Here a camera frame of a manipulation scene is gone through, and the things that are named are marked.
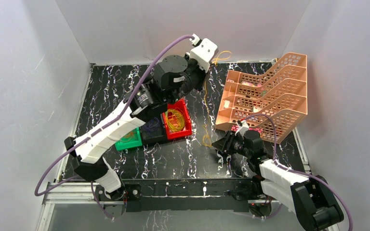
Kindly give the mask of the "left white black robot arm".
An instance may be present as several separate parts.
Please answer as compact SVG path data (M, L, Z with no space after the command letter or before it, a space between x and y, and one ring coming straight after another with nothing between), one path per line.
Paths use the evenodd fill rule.
M119 174L107 163L104 153L129 132L166 112L192 90L201 90L212 59L196 54L170 55L149 65L134 89L118 106L84 135L65 140L74 157L73 171L89 182L96 182L112 199L124 196Z

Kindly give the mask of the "black plastic bin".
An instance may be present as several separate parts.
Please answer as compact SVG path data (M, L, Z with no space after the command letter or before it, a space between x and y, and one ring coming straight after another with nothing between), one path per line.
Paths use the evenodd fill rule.
M162 115L156 116L140 127L143 146L168 142Z

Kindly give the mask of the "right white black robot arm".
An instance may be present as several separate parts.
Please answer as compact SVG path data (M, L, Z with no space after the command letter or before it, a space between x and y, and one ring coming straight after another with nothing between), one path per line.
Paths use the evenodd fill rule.
M240 154L255 173L252 194L258 199L275 198L290 209L306 231L321 231L344 220L344 213L324 178L314 179L277 164L267 153L260 134L228 131L212 143L223 154Z

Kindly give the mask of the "green plastic bin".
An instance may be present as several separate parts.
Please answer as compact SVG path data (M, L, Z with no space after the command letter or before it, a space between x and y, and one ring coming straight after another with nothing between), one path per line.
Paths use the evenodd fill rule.
M142 146L142 140L139 128L130 131L125 136L123 136L118 142L115 143L117 151L136 148L140 146Z

